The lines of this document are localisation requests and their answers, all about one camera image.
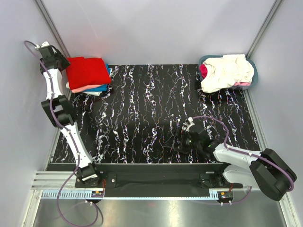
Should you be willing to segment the red t shirt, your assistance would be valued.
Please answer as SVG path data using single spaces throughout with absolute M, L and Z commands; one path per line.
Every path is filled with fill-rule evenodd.
M 69 88 L 79 88 L 87 85 L 110 84 L 111 78 L 102 58 L 70 57 L 71 63 L 66 69 Z

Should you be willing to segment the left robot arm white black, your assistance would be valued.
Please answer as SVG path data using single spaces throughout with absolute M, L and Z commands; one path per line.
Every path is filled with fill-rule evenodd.
M 41 103 L 52 125 L 64 135 L 76 161 L 77 181 L 91 187 L 102 183 L 102 175 L 97 170 L 92 156 L 86 150 L 80 137 L 76 114 L 62 91 L 62 72 L 70 66 L 61 52 L 48 42 L 37 48 L 41 54 L 40 72 L 46 80 L 47 96 Z

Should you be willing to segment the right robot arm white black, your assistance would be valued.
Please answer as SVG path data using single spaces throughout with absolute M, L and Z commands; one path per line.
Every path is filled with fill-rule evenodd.
M 279 201 L 297 180 L 294 171 L 272 149 L 249 151 L 228 147 L 210 139 L 200 126 L 176 128 L 163 146 L 184 154 L 192 150 L 209 161 L 226 163 L 226 168 L 215 175 L 219 187 L 240 183 L 260 189 L 267 197 Z

